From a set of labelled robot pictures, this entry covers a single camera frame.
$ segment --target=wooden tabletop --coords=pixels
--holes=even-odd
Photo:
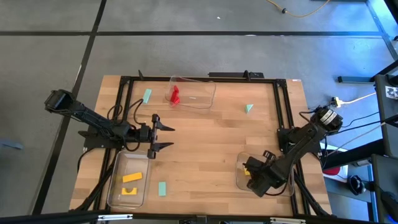
[[[120,76],[104,76],[95,111],[103,116],[114,105]],[[307,110],[300,80],[287,80],[290,103],[296,126],[305,124],[298,112]],[[174,132],[159,131],[158,142],[175,144],[161,150],[150,161],[150,179],[143,206],[139,213],[207,214],[207,215],[279,215],[290,216],[290,192],[281,196],[259,198],[236,186],[237,156],[241,152],[262,154],[269,150],[280,155],[276,130],[278,119],[271,84],[217,83],[211,110],[193,112],[177,110],[165,99],[168,82],[134,82],[131,103],[142,98],[147,88],[152,90],[148,104],[137,111],[138,122],[150,123],[157,113],[161,122]],[[253,104],[246,114],[244,107]],[[287,117],[284,104],[284,122]],[[134,124],[132,112],[128,121]],[[148,144],[141,144],[146,151]],[[79,206],[98,181],[104,149],[95,149],[81,161],[70,208]],[[317,158],[307,154],[302,158],[305,183],[320,205],[331,213],[322,170]],[[167,195],[158,196],[158,183],[167,183]],[[103,191],[104,207],[108,185]],[[300,194],[298,208],[302,212]]]

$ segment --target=small green block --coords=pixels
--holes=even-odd
[[[144,100],[144,103],[148,103],[151,93],[152,93],[151,89],[146,89],[145,90],[144,97],[142,97],[142,99]]]
[[[246,107],[245,107],[246,113],[248,113],[252,107],[253,107],[253,105],[246,105]]]
[[[159,196],[166,196],[166,182],[159,182]]]

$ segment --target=yellow object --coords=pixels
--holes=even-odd
[[[130,181],[133,181],[133,180],[139,180],[139,179],[142,179],[142,172],[138,172],[138,173],[135,173],[135,174],[124,175],[123,176],[123,183],[130,182]]]
[[[267,0],[267,2],[273,4],[276,8],[278,8],[278,9],[281,10],[281,11],[284,10],[282,7],[280,7],[278,4],[276,4],[275,2],[273,2],[273,1],[271,1],[271,0]],[[330,2],[330,0],[327,0],[327,1],[326,1],[325,3],[323,3],[323,5],[321,5],[318,9],[316,9],[316,10],[314,10],[314,11],[312,11],[312,12],[306,14],[306,15],[302,15],[302,16],[298,16],[298,15],[292,14],[292,13],[290,13],[290,12],[289,12],[288,10],[286,10],[286,9],[285,9],[285,12],[284,12],[284,13],[289,14],[289,15],[291,15],[291,16],[293,16],[293,17],[296,17],[296,18],[304,18],[304,17],[311,16],[312,14],[318,12],[321,8],[323,8],[323,7],[324,7],[326,4],[328,4],[329,2]]]
[[[132,191],[127,192],[127,189],[124,187],[122,188],[122,195],[136,195],[137,194],[137,187],[134,187]]]
[[[244,168],[244,175],[250,175],[250,172],[246,168]]]

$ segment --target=red toy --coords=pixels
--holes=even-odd
[[[172,97],[170,99],[170,101],[173,103],[172,106],[176,106],[177,104],[180,103],[180,98],[178,97],[178,94],[180,93],[180,90],[178,89],[178,87],[175,85],[174,86],[174,91],[172,93]]]

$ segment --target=yellow block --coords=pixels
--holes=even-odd
[[[244,175],[250,175],[250,172],[246,168],[244,168]]]
[[[124,187],[122,188],[122,195],[136,195],[137,194],[137,187],[134,187],[132,191],[127,192],[127,189]]]
[[[123,183],[130,182],[130,181],[133,181],[133,180],[139,180],[139,179],[142,179],[142,172],[138,172],[138,173],[135,173],[135,174],[124,175],[123,176]]]

